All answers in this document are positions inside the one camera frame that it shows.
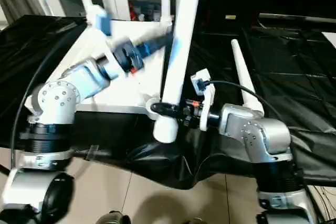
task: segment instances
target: cable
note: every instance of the cable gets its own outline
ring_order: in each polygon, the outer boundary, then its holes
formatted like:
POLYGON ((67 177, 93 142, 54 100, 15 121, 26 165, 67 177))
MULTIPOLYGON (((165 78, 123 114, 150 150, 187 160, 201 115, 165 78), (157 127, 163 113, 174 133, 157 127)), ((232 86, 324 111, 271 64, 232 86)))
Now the cable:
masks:
POLYGON ((327 201, 328 201, 328 203, 329 203, 329 207, 331 208, 332 217, 335 218, 335 215, 334 215, 334 206, 333 206, 333 204, 331 203, 331 201, 330 201, 330 199, 328 198, 328 196, 324 193, 323 186, 321 186, 320 188, 321 188, 321 191, 322 191, 323 196, 325 196, 325 198, 327 199, 327 201))
POLYGON ((273 113, 277 116, 277 118, 283 122, 283 119, 282 119, 282 116, 280 115, 280 113, 268 102, 266 101, 264 98, 262 98, 261 96, 257 95, 255 92, 245 88, 244 86, 242 85, 239 85, 239 84, 236 84, 236 83, 233 83, 233 82, 229 82, 229 81, 205 81, 203 82, 204 85, 209 85, 209 84, 228 84, 228 85, 231 85, 231 86, 235 86, 239 89, 242 89, 244 90, 245 92, 253 95, 254 97, 256 97, 261 103, 263 103, 264 105, 266 105, 267 107, 269 107, 273 113))
POLYGON ((49 51, 49 53, 45 56, 45 58, 43 59, 43 61, 41 62, 41 64, 38 66, 37 70, 35 71, 33 77, 31 78, 26 91, 21 99, 19 108, 16 112, 15 115, 15 119, 14 119, 14 124, 13 124, 13 128, 12 128, 12 134, 10 136, 11 139, 11 144, 10 144, 10 168, 13 169, 15 167, 15 139, 16 139, 16 135, 17 135, 17 124, 18 124, 18 120, 22 111, 22 108, 25 104, 25 101, 27 100, 28 94, 31 92, 31 88, 35 82, 35 80, 38 78, 38 76, 40 75, 40 72, 45 68, 47 62, 49 61, 49 59, 52 57, 52 55, 55 53, 55 51, 65 42, 67 41, 70 37, 72 37, 72 33, 67 33, 65 34, 60 40, 58 40, 58 42, 54 45, 53 49, 51 51, 49 51))
POLYGON ((267 29, 267 27, 266 26, 264 26, 260 21, 259 21, 259 19, 257 18, 257 21, 258 21, 258 23, 259 23, 259 25, 263 28, 263 29, 267 29))
POLYGON ((317 204, 317 202, 315 200, 315 197, 312 194, 311 189, 308 187, 308 185, 305 183, 304 180, 303 180, 303 186, 304 186, 304 188, 307 192, 307 195, 308 195, 308 197, 309 197, 309 199, 310 199, 310 201, 313 205, 314 211, 316 212, 316 215, 317 215, 318 219, 322 222, 326 221, 320 206, 317 204))
POLYGON ((319 197, 320 197, 320 199, 321 199, 321 201, 322 201, 322 204, 323 204, 324 213, 325 213, 327 219, 330 220, 330 213, 329 213, 329 210, 328 210, 326 201, 325 201, 324 198, 322 197, 322 195, 321 195, 320 191, 317 189, 317 187, 316 187, 316 186, 313 186, 313 187, 314 187, 314 189, 316 190, 316 192, 319 194, 319 197))
POLYGON ((326 195, 326 193, 328 193, 328 191, 326 190, 326 188, 324 186, 321 186, 322 189, 322 193, 323 195, 326 197, 327 201, 329 202, 330 207, 332 208, 332 213, 334 215, 334 210, 336 211, 336 207, 332 204, 331 200, 329 199, 329 197, 326 195))
POLYGON ((327 194, 330 194, 330 195, 333 195, 333 196, 336 196, 336 194, 332 194, 331 192, 329 192, 326 188, 324 188, 325 191, 327 192, 327 194))

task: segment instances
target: black tarp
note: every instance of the black tarp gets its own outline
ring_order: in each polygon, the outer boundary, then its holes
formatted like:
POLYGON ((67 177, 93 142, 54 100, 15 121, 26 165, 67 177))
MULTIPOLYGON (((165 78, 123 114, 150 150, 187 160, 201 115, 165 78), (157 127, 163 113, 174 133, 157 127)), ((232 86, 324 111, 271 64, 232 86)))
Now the black tarp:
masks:
MULTIPOLYGON (((51 74, 85 28, 82 19, 24 16, 0 33, 1 145, 8 146, 14 114, 47 52, 70 35, 39 79, 51 74)), ((236 34, 194 34, 183 97, 199 99, 190 75, 208 68, 213 80, 238 83, 230 40, 237 38, 258 94, 284 118, 292 150, 308 184, 336 183, 336 49, 321 33, 241 29, 236 34)), ((240 91, 216 86, 214 107, 242 104, 240 91)), ((266 115, 275 117, 265 108, 266 115)), ((20 126, 27 111, 21 116, 20 126)), ((214 173, 252 176, 238 141, 180 126, 172 144, 157 142, 145 115, 77 112, 71 138, 75 155, 130 169, 166 186, 187 189, 214 173)))

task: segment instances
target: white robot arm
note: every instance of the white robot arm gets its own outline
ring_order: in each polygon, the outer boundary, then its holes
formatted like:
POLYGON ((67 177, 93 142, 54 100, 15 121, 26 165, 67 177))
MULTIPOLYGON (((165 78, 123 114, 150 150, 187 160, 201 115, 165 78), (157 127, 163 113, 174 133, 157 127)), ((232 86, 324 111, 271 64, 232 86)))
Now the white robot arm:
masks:
POLYGON ((225 104, 220 112, 212 110, 214 83, 207 69, 191 76, 203 103, 186 100, 179 106, 156 103, 152 110, 171 116, 180 123, 206 131, 218 129, 219 134, 234 138, 245 147, 253 164, 260 205, 267 211, 257 216, 259 224, 317 224, 313 205, 298 176, 289 145, 291 136, 280 120, 264 118, 263 109, 225 104))
POLYGON ((70 128, 76 106, 120 75, 141 69, 142 59, 171 37, 168 33, 137 46, 127 40, 114 48, 113 57, 88 58, 35 89, 31 99, 35 112, 20 134, 25 153, 6 182, 0 223, 55 223, 66 214, 74 183, 64 170, 72 158, 70 128))

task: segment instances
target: tile floor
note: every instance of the tile floor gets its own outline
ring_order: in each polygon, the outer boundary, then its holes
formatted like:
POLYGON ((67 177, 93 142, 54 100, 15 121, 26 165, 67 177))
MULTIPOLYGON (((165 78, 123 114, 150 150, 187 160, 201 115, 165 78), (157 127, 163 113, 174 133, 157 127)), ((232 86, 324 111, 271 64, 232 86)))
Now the tile floor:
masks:
MULTIPOLYGON (((9 166, 8 149, 0 148, 0 162, 9 166)), ((60 224, 95 224, 110 210, 129 215, 134 224, 179 224, 194 217, 208 224, 255 224, 255 216, 262 211, 252 178, 217 174, 190 190, 176 190, 126 170, 77 158, 68 173, 76 178, 76 194, 60 224)), ((5 180, 0 174, 1 189, 5 180)), ((336 188, 317 189, 336 206, 336 196, 331 195, 336 195, 336 188)), ((317 192, 312 191, 323 209, 317 192)), ((331 204, 327 208, 333 217, 336 209, 331 204)))

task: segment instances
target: red part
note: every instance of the red part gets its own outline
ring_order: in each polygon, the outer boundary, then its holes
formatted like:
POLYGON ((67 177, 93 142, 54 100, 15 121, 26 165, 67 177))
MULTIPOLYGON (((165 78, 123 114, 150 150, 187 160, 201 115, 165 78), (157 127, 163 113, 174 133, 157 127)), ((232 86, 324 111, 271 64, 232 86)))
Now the red part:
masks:
POLYGON ((196 101, 193 101, 193 106, 194 106, 194 107, 199 107, 199 106, 200 106, 200 103, 199 103, 199 102, 196 102, 196 101))

